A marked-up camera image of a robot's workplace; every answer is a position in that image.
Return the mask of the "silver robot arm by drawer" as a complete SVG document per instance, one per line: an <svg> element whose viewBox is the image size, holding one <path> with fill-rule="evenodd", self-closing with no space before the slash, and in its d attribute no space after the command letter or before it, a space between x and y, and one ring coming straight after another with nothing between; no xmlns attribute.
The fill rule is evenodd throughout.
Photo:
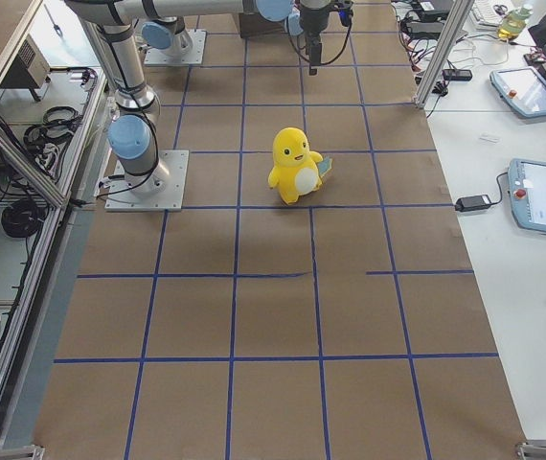
<svg viewBox="0 0 546 460"><path fill-rule="evenodd" d="M350 1L70 1L95 54L111 81L120 111L108 142L121 174L110 195L127 208L177 208L182 202L185 151L159 150L159 98L148 85L145 66L188 66L203 59L206 34L185 25L190 15L256 14L302 35L302 58L311 74L323 66L321 34L332 13L353 23Z"/></svg>

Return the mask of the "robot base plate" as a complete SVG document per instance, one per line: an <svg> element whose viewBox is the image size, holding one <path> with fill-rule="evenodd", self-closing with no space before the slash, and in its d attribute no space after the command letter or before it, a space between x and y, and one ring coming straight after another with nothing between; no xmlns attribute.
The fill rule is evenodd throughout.
<svg viewBox="0 0 546 460"><path fill-rule="evenodd" d="M189 152L183 149L164 149L159 153L159 164L152 176L142 185L143 178L125 175L119 160L115 174L123 176L112 181L106 195L104 209L108 212L180 211L189 163Z"/></svg>

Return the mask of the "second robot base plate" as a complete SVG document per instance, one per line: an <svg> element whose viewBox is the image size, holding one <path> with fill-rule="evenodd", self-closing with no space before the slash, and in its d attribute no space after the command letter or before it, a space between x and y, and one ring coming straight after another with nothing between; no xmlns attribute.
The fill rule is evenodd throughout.
<svg viewBox="0 0 546 460"><path fill-rule="evenodd" d="M204 57L206 36L203 29L187 29L179 34L172 34L149 25L142 33L148 45L145 66L200 65Z"/></svg>

